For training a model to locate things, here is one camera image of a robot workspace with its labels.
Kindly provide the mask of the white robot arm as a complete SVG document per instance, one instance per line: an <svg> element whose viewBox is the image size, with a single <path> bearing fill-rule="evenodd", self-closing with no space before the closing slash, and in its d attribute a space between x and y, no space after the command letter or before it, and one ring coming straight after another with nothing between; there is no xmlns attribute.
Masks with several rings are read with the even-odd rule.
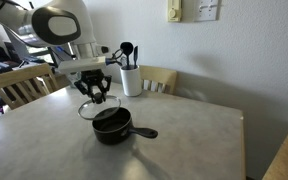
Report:
<svg viewBox="0 0 288 180"><path fill-rule="evenodd" d="M71 44L74 60L63 61L61 73L79 72L74 85L100 104L106 100L110 78L102 73L109 48L97 43L92 21L83 0L51 0L32 10L21 9L13 0L0 0L0 24L28 46L53 47Z"/></svg>

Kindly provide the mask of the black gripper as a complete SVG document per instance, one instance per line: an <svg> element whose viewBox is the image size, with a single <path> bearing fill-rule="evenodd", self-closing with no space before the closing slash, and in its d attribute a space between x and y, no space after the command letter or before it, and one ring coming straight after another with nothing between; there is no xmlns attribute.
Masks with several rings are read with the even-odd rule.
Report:
<svg viewBox="0 0 288 180"><path fill-rule="evenodd" d="M78 80L74 83L75 87L83 94L87 95L92 102L95 101L94 94L90 91L90 89L85 88L82 84L85 83L88 86L99 86L101 91L101 99L106 101L107 92L111 87L112 76L107 75L104 77L104 73L101 69L83 71L81 73L81 80Z"/></svg>

